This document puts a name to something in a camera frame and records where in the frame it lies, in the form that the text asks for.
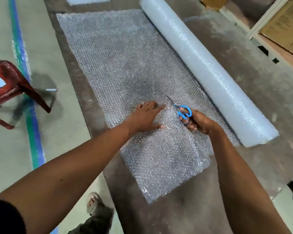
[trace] chair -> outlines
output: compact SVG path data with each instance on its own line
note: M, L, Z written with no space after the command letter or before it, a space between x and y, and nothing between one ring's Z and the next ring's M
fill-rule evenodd
M23 74L17 69L13 63L0 60L0 78L6 85L0 88L0 104L19 95L27 94L35 102L37 102L47 113L51 112L51 108L46 104L43 98L28 83ZM14 126L9 125L0 119L0 125L11 130Z

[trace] forearm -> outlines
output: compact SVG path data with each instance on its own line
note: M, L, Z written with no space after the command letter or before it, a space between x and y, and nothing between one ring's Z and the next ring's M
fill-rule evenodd
M50 233L132 135L126 124L109 129L27 174L0 199L20 211L27 233Z
M290 233L255 174L219 127L210 133L220 190L234 234Z

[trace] scissors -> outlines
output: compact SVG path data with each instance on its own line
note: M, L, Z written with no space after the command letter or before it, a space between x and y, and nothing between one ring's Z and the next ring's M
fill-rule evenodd
M187 117L191 117L192 116L192 111L191 111L191 109L188 106L186 106L186 105L179 105L178 106L177 104L175 104L175 102L170 97L168 97L168 99L172 102L172 104L174 105L174 107L176 107L178 109L178 119L179 119L179 116L181 116L183 119L188 120L188 118L186 118L186 116ZM180 108L181 107L187 109L189 111L189 113L182 113L180 111Z

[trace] cardboard box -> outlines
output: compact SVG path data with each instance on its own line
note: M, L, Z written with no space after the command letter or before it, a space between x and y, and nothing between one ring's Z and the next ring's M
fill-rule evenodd
M289 0L260 33L293 54L293 0Z
M228 0L202 0L203 4L206 7L210 7L219 11L227 2Z

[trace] blue scissors handle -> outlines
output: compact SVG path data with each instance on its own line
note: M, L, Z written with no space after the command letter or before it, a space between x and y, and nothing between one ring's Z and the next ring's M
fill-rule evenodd
M186 116L187 116L187 117L191 117L191 116L192 116L192 111L191 111L191 109L190 109L188 106L186 106L186 105L180 105L179 108L180 108L180 107L187 109L187 110L189 111L189 113L184 113L184 114L183 114L183 113L181 113L181 112L178 111L178 119L179 119L179 116L181 116L183 119L188 120L188 118L186 118Z

